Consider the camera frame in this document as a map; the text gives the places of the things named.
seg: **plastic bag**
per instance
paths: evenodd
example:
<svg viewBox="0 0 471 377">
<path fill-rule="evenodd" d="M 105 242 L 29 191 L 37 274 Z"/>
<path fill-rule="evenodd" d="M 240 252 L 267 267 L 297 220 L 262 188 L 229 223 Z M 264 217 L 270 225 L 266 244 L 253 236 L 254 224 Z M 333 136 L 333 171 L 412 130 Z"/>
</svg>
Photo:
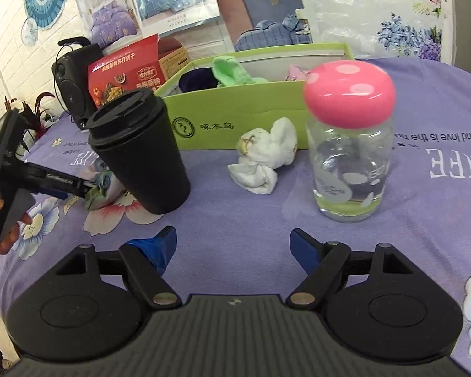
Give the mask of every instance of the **plastic bag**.
<svg viewBox="0 0 471 377">
<path fill-rule="evenodd" d="M 441 0 L 302 0 L 314 42 L 346 42 L 359 59 L 439 61 Z"/>
</svg>

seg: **purple bedsheet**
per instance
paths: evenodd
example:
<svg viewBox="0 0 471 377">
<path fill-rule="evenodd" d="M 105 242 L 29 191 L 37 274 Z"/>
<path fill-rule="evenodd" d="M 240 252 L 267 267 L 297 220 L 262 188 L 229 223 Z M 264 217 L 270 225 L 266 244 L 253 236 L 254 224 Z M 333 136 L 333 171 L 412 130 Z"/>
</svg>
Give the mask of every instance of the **purple bedsheet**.
<svg viewBox="0 0 471 377">
<path fill-rule="evenodd" d="M 92 237 L 83 230 L 87 212 L 81 201 L 67 215 L 59 201 L 59 219 L 53 202 L 39 207 L 43 227 L 0 257 L 0 313 L 75 246 L 92 243 L 97 250 L 113 250 L 165 225 L 176 227 L 178 249 L 164 279 L 183 299 L 189 293 L 286 296 L 305 277 L 289 251 L 290 231 L 299 227 L 353 249 L 373 250 L 380 242 L 398 247 L 463 307 L 465 323 L 453 357 L 471 371 L 471 75 L 425 60 L 374 62 L 393 77 L 398 103 L 391 173 L 373 217 L 357 224 L 324 217 L 312 196 L 306 152 L 279 169 L 275 191 L 264 196 L 231 181 L 227 165 L 236 162 L 235 151 L 185 151 L 192 193 L 153 224 L 136 225 L 124 215 L 113 231 Z M 76 173 L 83 166 L 75 160 L 90 163 L 95 157 L 87 137 L 64 117 L 28 160 Z M 53 146 L 58 138 L 61 143 Z M 38 196 L 39 202 L 46 199 Z M 21 248 L 35 253 L 23 260 Z"/>
</svg>

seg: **cardboard box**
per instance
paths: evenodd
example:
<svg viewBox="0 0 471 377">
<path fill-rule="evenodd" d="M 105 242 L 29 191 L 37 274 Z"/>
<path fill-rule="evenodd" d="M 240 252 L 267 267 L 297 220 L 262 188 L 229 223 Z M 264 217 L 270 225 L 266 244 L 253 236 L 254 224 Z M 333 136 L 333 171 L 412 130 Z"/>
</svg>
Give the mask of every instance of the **cardboard box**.
<svg viewBox="0 0 471 377">
<path fill-rule="evenodd" d="M 270 131 L 281 117 L 291 120 L 298 148 L 308 146 L 305 122 L 309 112 L 303 100 L 304 81 L 285 81 L 290 66 L 312 70 L 325 62 L 353 59 L 347 44 L 302 44 L 260 48 L 231 54 L 256 83 L 182 93 L 180 77 L 193 69 L 209 68 L 214 57 L 190 62 L 155 94 L 166 102 L 181 150 L 235 149 L 239 137 L 255 128 Z"/>
<path fill-rule="evenodd" d="M 174 38 L 150 36 L 89 65 L 89 92 L 98 108 L 128 90 L 155 92 L 188 63 L 187 51 Z"/>
</svg>

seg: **black speaker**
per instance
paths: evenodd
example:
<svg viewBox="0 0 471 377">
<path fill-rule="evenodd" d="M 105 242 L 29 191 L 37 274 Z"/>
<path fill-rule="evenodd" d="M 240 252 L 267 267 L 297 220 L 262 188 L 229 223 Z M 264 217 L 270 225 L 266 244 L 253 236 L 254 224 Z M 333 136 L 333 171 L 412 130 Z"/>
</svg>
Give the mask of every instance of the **black speaker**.
<svg viewBox="0 0 471 377">
<path fill-rule="evenodd" d="M 87 120 L 97 110 L 89 94 L 87 67 L 104 55 L 98 44 L 91 44 L 84 37 L 58 42 L 59 46 L 71 44 L 82 45 L 82 48 L 58 58 L 52 65 L 52 73 L 68 112 L 78 128 L 84 130 Z"/>
</svg>

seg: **pink lid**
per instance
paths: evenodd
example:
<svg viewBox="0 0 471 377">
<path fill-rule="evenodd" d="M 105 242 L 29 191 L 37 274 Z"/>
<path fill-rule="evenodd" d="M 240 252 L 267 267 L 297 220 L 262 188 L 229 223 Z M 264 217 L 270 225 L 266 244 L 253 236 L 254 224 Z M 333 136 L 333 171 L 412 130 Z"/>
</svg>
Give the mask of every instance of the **pink lid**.
<svg viewBox="0 0 471 377">
<path fill-rule="evenodd" d="M 385 122 L 394 111 L 396 90 L 385 70 L 364 61 L 335 61 L 314 68 L 304 99 L 321 122 L 362 129 Z"/>
</svg>

